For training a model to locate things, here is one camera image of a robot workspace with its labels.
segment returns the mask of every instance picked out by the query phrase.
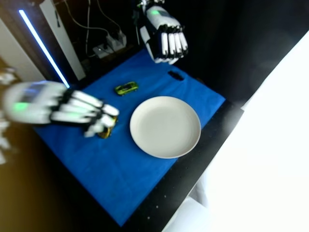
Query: blue tablecloth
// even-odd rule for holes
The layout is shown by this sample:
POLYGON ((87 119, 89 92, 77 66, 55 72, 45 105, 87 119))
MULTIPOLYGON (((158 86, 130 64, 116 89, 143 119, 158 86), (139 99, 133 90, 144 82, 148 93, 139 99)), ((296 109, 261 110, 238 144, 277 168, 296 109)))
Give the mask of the blue tablecloth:
POLYGON ((49 125, 36 132, 112 218, 122 226, 177 159, 147 155, 134 143, 129 129, 134 109, 155 96, 173 96, 198 114, 204 127, 224 98, 174 66, 155 64, 141 51, 101 77, 84 92, 120 110, 119 122, 106 140, 84 138, 77 127, 49 125), (184 77, 172 78, 168 71, 184 77), (114 87, 136 81, 137 92, 120 97, 114 87))

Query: robotic hand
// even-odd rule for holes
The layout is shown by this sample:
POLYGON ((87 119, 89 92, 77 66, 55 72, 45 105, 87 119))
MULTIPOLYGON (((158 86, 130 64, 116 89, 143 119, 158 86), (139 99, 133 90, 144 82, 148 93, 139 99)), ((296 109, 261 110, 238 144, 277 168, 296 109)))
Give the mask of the robotic hand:
POLYGON ((78 125, 84 128, 85 137, 96 133, 103 138, 108 137, 119 115, 119 111, 111 105, 51 81, 13 85, 5 92, 3 106, 14 121, 78 125))
POLYGON ((140 35, 155 63, 175 63, 188 53, 184 27, 160 5, 164 0, 141 0, 146 25, 140 35))

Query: toy car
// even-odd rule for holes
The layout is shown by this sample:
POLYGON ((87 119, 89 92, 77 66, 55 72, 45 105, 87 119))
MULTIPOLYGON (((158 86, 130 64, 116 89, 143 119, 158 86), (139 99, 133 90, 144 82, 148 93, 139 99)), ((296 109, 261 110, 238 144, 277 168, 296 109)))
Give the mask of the toy car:
POLYGON ((136 91, 138 88, 139 88, 138 84, 135 81, 131 81, 131 82, 128 82, 128 83, 126 83, 122 86, 117 86, 115 88, 115 92, 118 95, 123 96, 127 93, 136 91))

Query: round plate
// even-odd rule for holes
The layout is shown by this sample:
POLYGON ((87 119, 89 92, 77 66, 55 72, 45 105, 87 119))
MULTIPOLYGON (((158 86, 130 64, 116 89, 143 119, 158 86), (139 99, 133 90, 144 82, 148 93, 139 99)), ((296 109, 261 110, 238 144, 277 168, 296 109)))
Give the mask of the round plate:
POLYGON ((149 155, 171 159, 190 152, 201 135, 199 118, 190 105, 173 97, 150 98, 130 121, 134 142, 149 155))

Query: blue led light strip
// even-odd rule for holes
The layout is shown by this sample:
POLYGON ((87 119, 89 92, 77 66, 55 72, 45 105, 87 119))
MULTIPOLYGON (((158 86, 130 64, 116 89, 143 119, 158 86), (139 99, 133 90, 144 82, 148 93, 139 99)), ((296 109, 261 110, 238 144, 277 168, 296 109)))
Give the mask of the blue led light strip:
POLYGON ((39 35, 37 34, 37 32, 35 31, 33 25, 31 24, 31 22, 29 21, 27 15, 25 14, 24 10, 19 10, 20 15, 22 16, 25 24, 27 25, 27 27, 29 28, 29 30, 31 31, 33 37, 35 38, 35 40, 38 42, 40 48, 42 49, 42 51, 44 52, 44 54, 46 55, 47 59, 49 60, 49 62, 51 63, 51 65, 54 67, 56 73, 59 75, 60 79, 62 80, 62 82, 65 84, 65 86, 67 88, 69 88, 69 84, 67 82, 67 80, 64 78, 64 76, 62 75, 60 69, 58 68, 58 66, 56 65, 56 63, 54 62, 54 59, 52 58, 52 56, 49 54, 49 52, 47 51, 45 45, 43 44, 42 40, 40 39, 39 35))

